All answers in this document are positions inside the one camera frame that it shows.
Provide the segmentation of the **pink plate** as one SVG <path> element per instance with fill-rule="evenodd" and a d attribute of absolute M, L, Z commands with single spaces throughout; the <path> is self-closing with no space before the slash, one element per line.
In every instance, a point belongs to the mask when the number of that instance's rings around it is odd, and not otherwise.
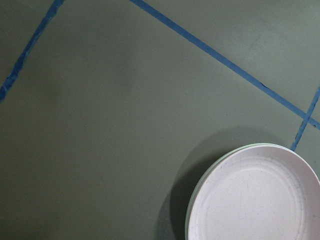
<path fill-rule="evenodd" d="M 188 203 L 187 240 L 317 240 L 320 182 L 276 144 L 251 144 L 213 163 Z"/>

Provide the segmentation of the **cream white plate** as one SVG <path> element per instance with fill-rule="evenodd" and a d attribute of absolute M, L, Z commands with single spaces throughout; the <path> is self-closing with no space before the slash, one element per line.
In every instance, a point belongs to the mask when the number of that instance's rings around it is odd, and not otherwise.
<path fill-rule="evenodd" d="M 257 143 L 220 157 L 201 176 L 187 206 L 187 240 L 283 240 L 290 223 L 284 170 L 287 149 Z"/>

